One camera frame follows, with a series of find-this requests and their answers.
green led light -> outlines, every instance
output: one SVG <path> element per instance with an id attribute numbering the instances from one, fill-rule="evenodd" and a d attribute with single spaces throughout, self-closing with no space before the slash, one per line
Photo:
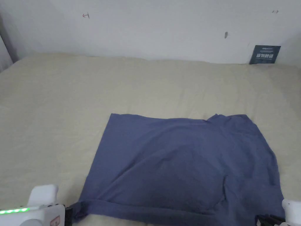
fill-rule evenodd
<path id="1" fill-rule="evenodd" d="M 2 210 L 2 211 L 0 211 L 0 214 L 27 212 L 29 210 L 30 210 L 30 208 Z"/>

dark blue sign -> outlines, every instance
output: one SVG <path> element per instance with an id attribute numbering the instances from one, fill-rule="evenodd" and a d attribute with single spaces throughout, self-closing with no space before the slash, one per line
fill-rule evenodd
<path id="1" fill-rule="evenodd" d="M 250 64 L 274 64 L 281 46 L 258 46 L 253 51 Z"/>

beige bed sheet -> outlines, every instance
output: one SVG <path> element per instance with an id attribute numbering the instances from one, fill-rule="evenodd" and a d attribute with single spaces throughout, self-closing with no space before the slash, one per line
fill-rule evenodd
<path id="1" fill-rule="evenodd" d="M 207 119 L 247 114 L 301 200 L 301 74 L 281 65 L 35 54 L 0 74 L 0 209 L 35 185 L 77 201 L 111 113 Z M 91 215 L 79 225 L 144 225 Z"/>

sign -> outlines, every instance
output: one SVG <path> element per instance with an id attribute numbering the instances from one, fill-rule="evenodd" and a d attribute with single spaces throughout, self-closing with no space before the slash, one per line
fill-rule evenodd
<path id="1" fill-rule="evenodd" d="M 250 64 L 274 64 L 281 46 L 258 46 L 253 51 Z"/>
<path id="2" fill-rule="evenodd" d="M 61 222 L 60 216 L 57 216 L 50 222 L 50 226 L 58 226 Z"/>

bed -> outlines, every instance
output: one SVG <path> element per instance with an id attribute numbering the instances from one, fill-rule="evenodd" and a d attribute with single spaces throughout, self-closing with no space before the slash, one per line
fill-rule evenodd
<path id="1" fill-rule="evenodd" d="M 111 113 L 246 114 L 276 154 L 284 197 L 301 200 L 300 69 L 34 54 L 0 74 L 0 209 L 42 184 L 76 202 Z M 144 223 L 90 215 L 78 225 Z"/>

